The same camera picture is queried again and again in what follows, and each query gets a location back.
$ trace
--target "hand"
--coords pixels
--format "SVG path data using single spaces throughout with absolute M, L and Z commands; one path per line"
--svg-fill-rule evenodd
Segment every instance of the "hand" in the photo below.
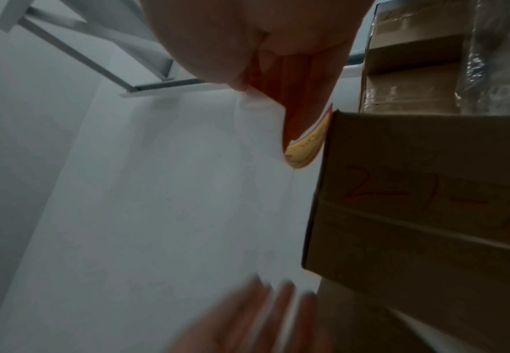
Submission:
M 193 75 L 286 107 L 284 140 L 321 116 L 373 0 L 141 0 L 154 33 Z
M 274 351 L 284 318 L 295 291 L 293 283 L 285 284 L 255 342 L 253 353 Z M 270 288 L 257 278 L 234 291 L 208 313 L 193 323 L 171 346 L 168 353 L 233 353 L 243 351 L 253 324 L 268 300 Z M 323 333 L 315 334 L 316 297 L 301 298 L 293 331 L 285 353 L 332 353 L 333 347 Z

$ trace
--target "metal frame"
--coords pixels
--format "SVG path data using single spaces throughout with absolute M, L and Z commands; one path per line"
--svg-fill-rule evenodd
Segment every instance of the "metal frame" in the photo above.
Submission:
M 60 1 L 75 11 L 85 21 L 74 20 L 49 11 L 34 8 L 32 7 L 34 0 L 9 0 L 0 15 L 0 30 L 8 33 L 17 24 L 20 25 L 37 37 L 54 45 L 57 49 L 124 88 L 126 92 L 122 93 L 120 95 L 121 97 L 170 97 L 185 92 L 223 90 L 228 88 L 228 86 L 224 84 L 211 84 L 199 79 L 174 81 L 173 79 L 177 76 L 177 72 L 179 71 L 179 65 L 171 58 L 169 53 L 148 29 L 144 14 L 140 11 L 138 1 Z M 109 8 L 115 12 L 115 14 L 109 14 L 113 17 L 102 16 L 102 13 L 97 11 L 98 8 L 102 8 L 102 4 L 109 6 Z M 125 19 L 129 19 L 129 23 L 139 27 L 138 30 L 133 26 L 129 27 Z M 127 52 L 162 82 L 133 86 L 81 52 L 70 47 L 59 38 L 53 36 L 33 21 L 52 24 L 71 31 L 110 41 Z M 340 77 L 359 77 L 361 75 L 362 62 L 363 52 L 352 53 Z

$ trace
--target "clear plastic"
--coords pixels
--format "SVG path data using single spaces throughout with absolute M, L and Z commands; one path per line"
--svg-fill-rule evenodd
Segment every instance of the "clear plastic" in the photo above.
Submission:
M 470 0 L 456 104 L 464 114 L 510 115 L 510 0 Z

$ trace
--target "skin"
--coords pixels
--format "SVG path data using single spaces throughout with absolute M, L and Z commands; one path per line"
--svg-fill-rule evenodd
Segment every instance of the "skin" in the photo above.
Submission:
M 141 0 L 191 74 L 248 85 L 286 107 L 284 140 L 320 118 L 372 0 Z
M 271 353 L 294 295 L 293 283 L 282 286 L 268 317 L 252 344 L 253 325 L 269 299 L 271 289 L 256 278 L 233 291 L 187 328 L 168 353 Z M 284 353 L 332 353 L 330 340 L 315 329 L 316 297 L 305 294 L 299 303 Z

